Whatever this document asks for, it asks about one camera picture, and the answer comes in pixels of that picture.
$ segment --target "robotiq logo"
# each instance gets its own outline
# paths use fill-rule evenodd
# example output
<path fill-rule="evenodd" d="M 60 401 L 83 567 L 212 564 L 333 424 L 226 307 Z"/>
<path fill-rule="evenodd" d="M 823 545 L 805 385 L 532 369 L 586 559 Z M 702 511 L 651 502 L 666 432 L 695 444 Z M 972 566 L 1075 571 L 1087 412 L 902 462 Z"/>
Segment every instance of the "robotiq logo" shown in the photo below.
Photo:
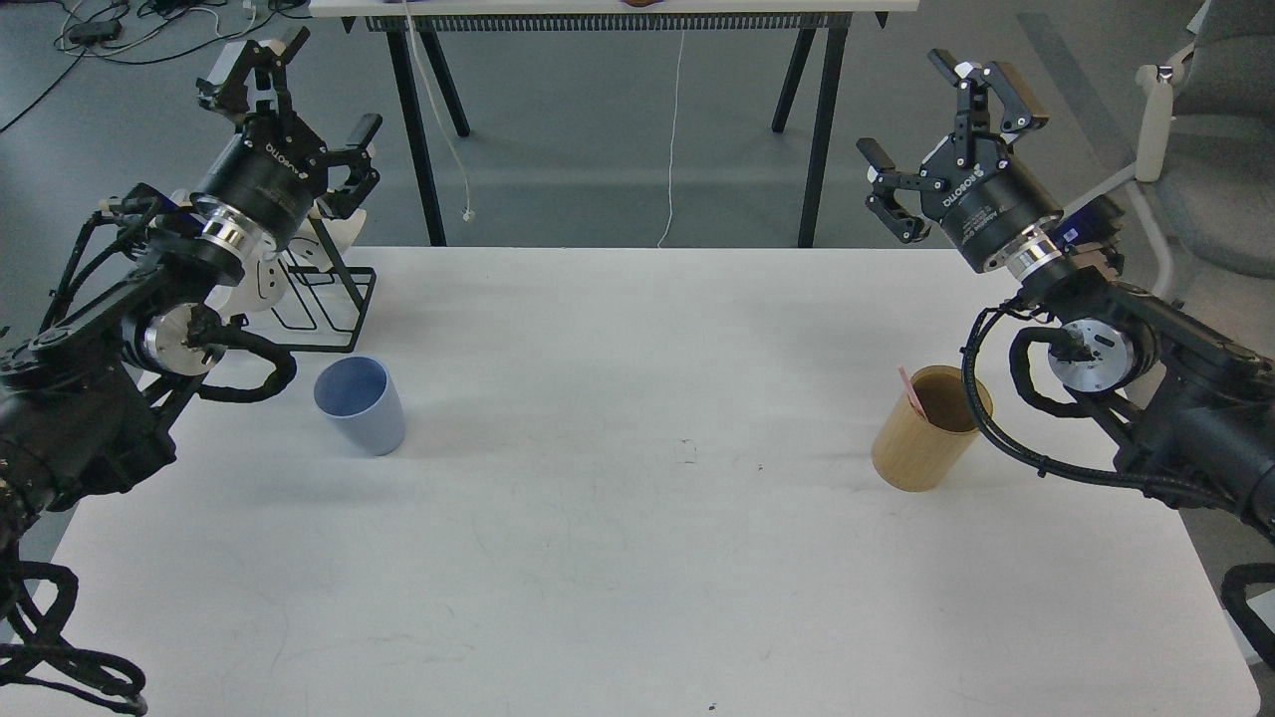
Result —
<path fill-rule="evenodd" d="M 278 149 L 275 149 L 274 145 L 270 144 L 269 142 L 265 143 L 265 152 L 270 157 L 274 157 L 275 162 L 278 162 L 280 165 L 283 165 L 284 167 L 292 170 L 292 174 L 295 174 L 295 175 L 300 175 L 301 174 L 301 170 L 298 170 L 292 162 L 289 162 L 288 158 L 284 157 L 282 152 L 279 152 Z"/>
<path fill-rule="evenodd" d="M 955 204 L 956 200 L 960 199 L 960 195 L 965 194 L 969 190 L 969 188 L 974 186 L 974 182 L 980 179 L 983 179 L 983 167 L 979 165 L 974 165 L 974 172 L 968 177 L 965 177 L 965 181 L 956 185 L 956 191 L 952 191 L 950 195 L 947 195 L 947 199 L 943 199 L 943 207 L 951 207 L 952 204 Z"/>

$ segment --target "black metal frame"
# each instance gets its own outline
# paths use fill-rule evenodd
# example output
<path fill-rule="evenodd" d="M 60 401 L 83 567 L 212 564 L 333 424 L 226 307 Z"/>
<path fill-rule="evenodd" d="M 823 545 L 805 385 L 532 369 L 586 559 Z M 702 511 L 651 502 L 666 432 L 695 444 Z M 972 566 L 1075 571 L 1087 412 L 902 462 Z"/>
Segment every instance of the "black metal frame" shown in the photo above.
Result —
<path fill-rule="evenodd" d="M 372 291 L 376 288 L 376 270 L 371 267 L 347 267 L 346 262 L 340 256 L 340 253 L 337 251 L 337 245 L 333 242 L 332 235 L 328 233 L 328 228 L 324 227 L 323 221 L 310 217 L 310 226 L 315 230 L 315 235 L 319 237 L 319 245 L 323 246 L 324 254 L 326 254 L 328 259 L 332 262 L 332 269 L 321 270 L 316 267 L 303 265 L 296 259 L 292 251 L 287 251 L 289 262 L 283 267 L 283 276 L 287 279 L 288 286 L 292 288 L 292 292 L 296 295 L 297 302 L 301 305 L 302 311 L 305 311 L 306 318 L 310 319 L 310 325 L 288 324 L 288 322 L 279 315 L 279 311 L 275 307 L 272 307 L 270 313 L 279 323 L 279 327 L 289 332 L 320 330 L 319 322 L 311 311 L 305 295 L 301 292 L 301 288 L 305 288 L 310 295 L 310 301 L 326 322 L 328 330 L 338 334 L 347 334 L 348 341 L 346 343 L 277 343 L 288 351 L 349 353 L 354 350 L 354 346 L 358 344 L 358 337 L 363 332 L 363 322 L 367 319 L 367 307 L 372 301 Z M 363 278 L 363 281 L 360 281 L 356 277 Z M 342 287 L 344 287 L 351 305 L 356 309 L 353 327 L 338 327 L 333 320 L 332 314 L 328 311 L 328 307 L 324 306 L 323 297 L 320 297 L 319 292 L 315 291 L 315 287 L 332 286 L 338 282 Z"/>
<path fill-rule="evenodd" d="M 885 27 L 886 15 L 886 13 L 876 13 L 881 27 Z M 824 194 L 824 174 L 827 167 L 827 149 L 833 135 L 833 116 L 836 111 L 836 91 L 840 85 L 841 64 L 852 17 L 853 13 L 418 15 L 412 18 L 413 27 L 411 28 L 407 18 L 398 15 L 368 17 L 366 22 L 367 29 L 386 33 L 390 63 L 394 65 L 394 77 L 398 83 L 399 103 L 403 108 L 403 120 L 412 149 L 412 163 L 421 193 L 421 205 L 425 209 L 426 228 L 432 246 L 446 246 L 448 242 L 442 217 L 439 212 L 433 167 L 430 163 L 430 151 L 425 143 L 421 102 L 417 97 L 416 79 L 408 56 L 408 32 L 414 31 L 421 36 L 456 134 L 469 137 L 469 121 L 465 119 L 460 106 L 460 96 L 442 55 L 439 32 L 797 29 L 797 45 L 793 48 L 788 73 L 779 94 L 779 103 L 770 124 L 774 133 L 782 134 L 788 124 L 788 115 L 806 69 L 806 60 L 815 42 L 815 31 L 826 28 L 824 70 L 820 77 L 810 165 L 806 171 L 801 226 L 797 231 L 797 246 L 811 248 L 815 245 L 815 227 L 819 221 L 819 205 Z M 347 29 L 351 20 L 347 18 Z"/>

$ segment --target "blue cup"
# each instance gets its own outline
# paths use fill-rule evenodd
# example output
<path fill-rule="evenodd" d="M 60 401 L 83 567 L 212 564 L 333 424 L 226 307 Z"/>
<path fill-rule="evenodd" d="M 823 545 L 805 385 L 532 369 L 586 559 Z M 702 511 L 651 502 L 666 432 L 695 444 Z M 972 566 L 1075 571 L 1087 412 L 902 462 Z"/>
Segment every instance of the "blue cup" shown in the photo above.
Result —
<path fill-rule="evenodd" d="M 347 356 L 324 369 L 315 380 L 315 404 L 365 453 L 385 455 L 403 443 L 403 406 L 376 358 Z"/>

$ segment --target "pink straw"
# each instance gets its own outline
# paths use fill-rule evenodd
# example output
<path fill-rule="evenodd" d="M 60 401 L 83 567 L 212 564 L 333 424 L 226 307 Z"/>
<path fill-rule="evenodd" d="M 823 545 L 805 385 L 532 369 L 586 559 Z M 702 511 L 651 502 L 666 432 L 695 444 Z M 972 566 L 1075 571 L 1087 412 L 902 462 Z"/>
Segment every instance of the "pink straw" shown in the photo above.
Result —
<path fill-rule="evenodd" d="M 903 366 L 899 366 L 899 378 L 903 379 L 903 390 L 908 394 L 908 403 L 921 413 L 921 417 L 929 422 L 929 416 L 926 416 L 926 410 L 921 407 L 921 397 L 917 395 L 917 389 L 912 387 L 912 379 L 908 376 L 908 371 Z"/>

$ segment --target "gray floor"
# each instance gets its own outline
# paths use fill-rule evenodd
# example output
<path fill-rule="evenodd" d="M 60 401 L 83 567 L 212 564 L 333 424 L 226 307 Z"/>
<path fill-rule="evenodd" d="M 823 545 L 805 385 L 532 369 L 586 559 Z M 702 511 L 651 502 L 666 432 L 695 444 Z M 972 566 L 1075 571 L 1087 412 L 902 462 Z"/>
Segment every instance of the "gray floor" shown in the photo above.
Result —
<path fill-rule="evenodd" d="M 96 10 L 105 1 L 88 0 Z M 1066 202 L 1132 157 L 1141 117 L 1135 69 L 1190 40 L 1198 0 L 922 0 L 882 31 L 864 18 L 849 33 L 833 151 L 816 245 L 894 246 L 862 208 L 864 163 L 854 139 L 872 135 L 900 166 L 914 166 L 950 130 L 952 92 L 926 60 L 931 47 L 960 57 L 1014 63 L 1049 107 L 1046 130 L 1019 154 Z M 223 9 L 227 28 L 245 22 Z M 70 57 L 50 42 L 56 5 L 0 4 L 0 121 L 8 121 L 61 73 Z M 254 37 L 297 24 L 275 18 Z M 368 199 L 360 241 L 418 245 L 425 225 L 408 159 L 385 38 L 362 24 L 306 23 L 314 37 L 289 73 L 296 106 L 329 140 L 358 115 L 385 116 L 376 165 L 384 181 Z M 148 20 L 125 20 L 124 41 Z M 194 14 L 121 55 L 144 60 L 210 36 Z M 770 115 L 792 51 L 792 32 L 691 32 L 686 36 L 677 124 L 673 219 L 666 246 L 793 246 L 813 122 L 821 42 L 784 135 Z M 668 217 L 667 171 L 677 33 L 446 34 L 448 59 L 474 128 L 458 149 L 469 168 L 477 217 L 465 223 L 460 175 L 427 121 L 448 241 L 458 246 L 654 246 Z M 3 341 L 28 334 L 83 217 L 138 181 L 191 188 L 229 137 L 201 111 L 194 79 L 218 55 L 212 46 L 153 66 L 85 60 L 33 112 L 0 135 L 0 327 Z M 1135 279 L 1149 276 L 1136 230 L 1126 237 Z M 940 237 L 918 250 L 946 249 Z M 1269 341 L 1269 323 L 1234 322 L 1224 279 L 1207 279 L 1193 304 L 1241 339 Z M 1243 287 L 1269 299 L 1269 286 Z M 1272 550 L 1227 515 L 1188 514 L 1210 575 Z M 24 545 L 47 554 L 60 527 L 46 521 Z M 1264 693 L 1270 671 L 1255 671 Z M 1265 713 L 1275 714 L 1267 699 Z"/>

